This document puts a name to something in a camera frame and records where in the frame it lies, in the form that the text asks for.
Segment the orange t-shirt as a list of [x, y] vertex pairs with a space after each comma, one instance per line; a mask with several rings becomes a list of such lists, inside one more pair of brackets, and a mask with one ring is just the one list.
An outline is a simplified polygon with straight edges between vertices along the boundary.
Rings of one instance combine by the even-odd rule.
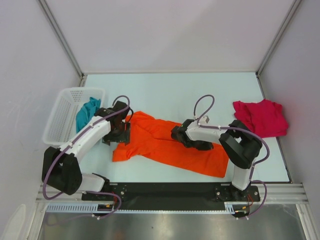
[[127, 116], [130, 121], [130, 142], [119, 143], [112, 154], [113, 162], [124, 162], [143, 156], [155, 162], [202, 175], [224, 178], [229, 157], [223, 147], [213, 143], [213, 149], [186, 148], [171, 138], [171, 130], [180, 123], [156, 119], [142, 111]]

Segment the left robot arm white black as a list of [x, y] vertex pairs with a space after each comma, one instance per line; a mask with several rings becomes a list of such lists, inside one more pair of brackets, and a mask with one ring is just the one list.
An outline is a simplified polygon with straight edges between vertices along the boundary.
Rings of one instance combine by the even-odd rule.
[[112, 107], [101, 107], [91, 120], [72, 139], [59, 147], [48, 147], [43, 156], [42, 194], [53, 200], [61, 194], [69, 196], [76, 192], [93, 193], [98, 199], [110, 196], [108, 179], [97, 173], [83, 173], [80, 162], [99, 141], [111, 143], [130, 142], [131, 124], [126, 120], [133, 110], [129, 102], [118, 99]]

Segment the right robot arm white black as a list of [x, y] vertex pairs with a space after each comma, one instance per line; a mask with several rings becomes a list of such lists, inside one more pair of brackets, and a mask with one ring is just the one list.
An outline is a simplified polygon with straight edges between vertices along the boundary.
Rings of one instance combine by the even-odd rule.
[[198, 119], [187, 119], [182, 125], [173, 127], [171, 138], [186, 148], [199, 151], [212, 150], [214, 144], [221, 145], [234, 164], [229, 193], [237, 201], [248, 196], [253, 162], [260, 154], [263, 144], [241, 121], [234, 120], [223, 128], [209, 126], [209, 117], [206, 115]]

